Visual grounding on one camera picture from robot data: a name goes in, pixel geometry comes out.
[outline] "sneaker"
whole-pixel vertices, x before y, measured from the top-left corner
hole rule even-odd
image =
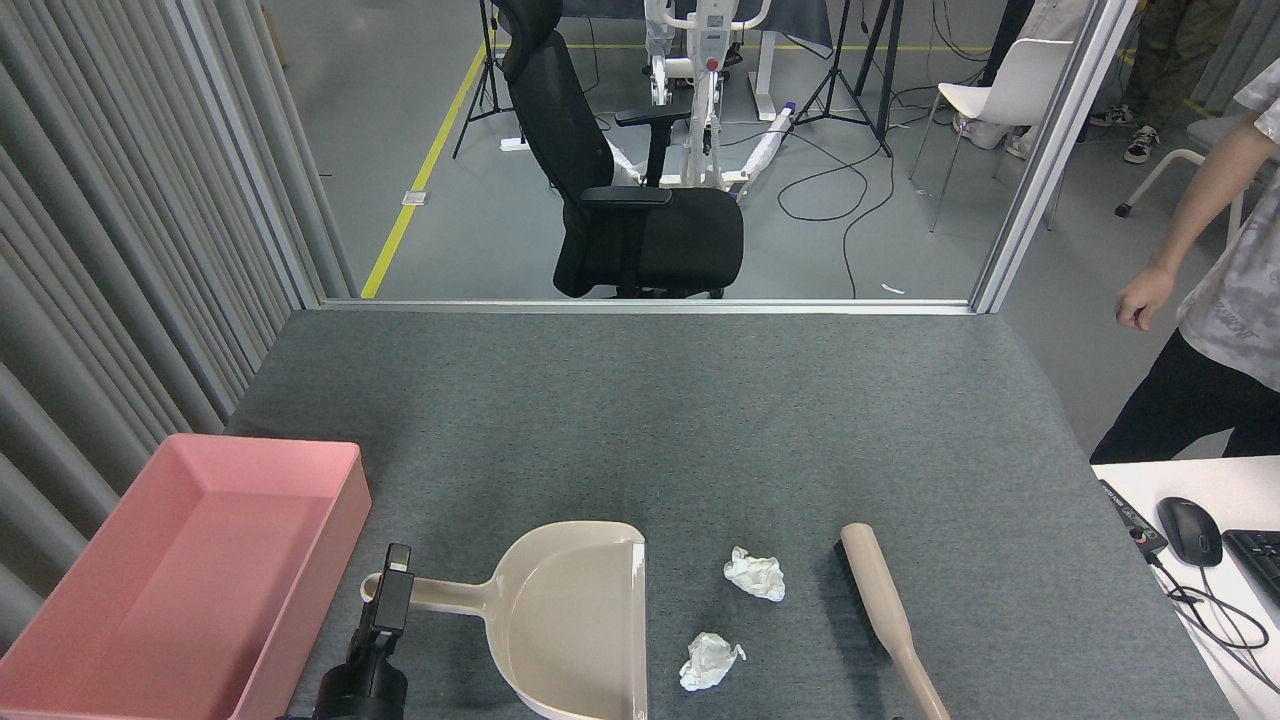
[[[1129,145],[1129,150],[1124,151],[1125,163],[1133,163],[1134,165],[1146,163],[1151,159],[1151,149],[1155,145],[1160,145],[1160,133],[1151,126],[1142,126],[1138,132],[1133,133],[1133,142]]]
[[[1137,123],[1133,110],[1128,105],[1112,105],[1106,110],[1100,110],[1089,115],[1089,124],[1100,128],[1111,126],[1134,127]]]
[[[1009,133],[1009,138],[1005,140],[1005,152],[1019,160],[1025,160],[1032,154],[1032,143],[1028,140],[1030,138],[1027,137],[1027,133],[1019,133],[1016,137],[1014,133]]]
[[[987,123],[983,120],[969,120],[960,129],[961,115],[956,113],[955,119],[951,120],[951,127],[960,133],[960,137],[968,140],[969,142],[982,147],[983,150],[995,150],[1000,141],[1005,138],[1005,133],[1009,131],[1007,126],[1001,126],[996,123]]]

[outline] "chair armrest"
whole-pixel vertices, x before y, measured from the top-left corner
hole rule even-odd
[[[663,187],[604,186],[582,191],[582,206],[593,210],[649,211],[671,205],[671,191]]]
[[[667,159],[667,146],[671,145],[671,126],[690,115],[692,110],[675,109],[671,105],[618,110],[613,114],[620,127],[649,126],[649,165],[644,174],[646,187],[658,187],[662,182],[662,165]]]
[[[631,108],[618,110],[613,114],[620,127],[652,126],[658,123],[675,123],[692,115],[689,108],[676,108],[673,105],[652,105],[649,108]]]

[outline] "black office chair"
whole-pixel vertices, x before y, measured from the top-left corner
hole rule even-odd
[[[564,199],[564,245],[553,282],[571,297],[598,284],[618,297],[687,297],[723,288],[742,265],[742,214],[716,188],[658,187],[671,127],[689,109],[617,113],[649,126],[645,187],[611,187],[613,155],[556,32],[561,0],[494,0],[512,35],[502,61],[534,158]]]

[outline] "black mouse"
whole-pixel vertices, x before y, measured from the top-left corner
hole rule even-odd
[[[1203,507],[1184,497],[1166,497],[1156,505],[1156,515],[1179,560],[1201,568],[1222,561],[1222,534]]]

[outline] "person's arm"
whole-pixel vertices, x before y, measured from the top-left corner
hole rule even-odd
[[[1276,143],[1253,127],[1257,119],[1258,113],[1244,113],[1231,132],[1204,158],[1204,164],[1196,172],[1174,210],[1174,219],[1160,247],[1152,252],[1147,266],[1116,296],[1117,323],[1137,331],[1151,329],[1151,319],[1172,295],[1178,268],[1196,238],[1233,197],[1249,186],[1253,176],[1276,151]]]

